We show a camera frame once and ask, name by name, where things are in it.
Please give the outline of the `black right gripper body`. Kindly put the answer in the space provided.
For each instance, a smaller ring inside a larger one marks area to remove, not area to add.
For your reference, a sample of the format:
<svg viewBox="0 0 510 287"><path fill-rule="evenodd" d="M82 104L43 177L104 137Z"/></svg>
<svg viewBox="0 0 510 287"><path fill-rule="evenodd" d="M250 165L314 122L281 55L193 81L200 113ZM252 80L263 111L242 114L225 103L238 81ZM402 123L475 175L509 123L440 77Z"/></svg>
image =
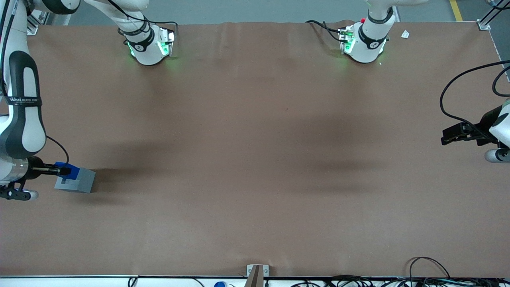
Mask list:
<svg viewBox="0 0 510 287"><path fill-rule="evenodd" d="M28 170L27 170L27 180L33 180L38 178L40 175L44 173L41 169L45 167L44 162L37 156L31 156L27 158L28 161Z"/></svg>

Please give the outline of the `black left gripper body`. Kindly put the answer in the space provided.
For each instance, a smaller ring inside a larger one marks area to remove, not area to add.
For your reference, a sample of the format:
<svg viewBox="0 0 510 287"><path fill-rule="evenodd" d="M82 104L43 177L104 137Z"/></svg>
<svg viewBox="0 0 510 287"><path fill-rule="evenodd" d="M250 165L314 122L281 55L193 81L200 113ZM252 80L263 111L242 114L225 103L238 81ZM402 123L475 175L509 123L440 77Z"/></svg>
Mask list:
<svg viewBox="0 0 510 287"><path fill-rule="evenodd" d="M499 114L501 112L502 106L497 106L496 108L486 112L482 117L479 123L475 124L477 129L479 130L479 137L477 138L477 146L483 146L487 144L498 144L499 140L495 138L490 132L489 129L496 122Z"/></svg>

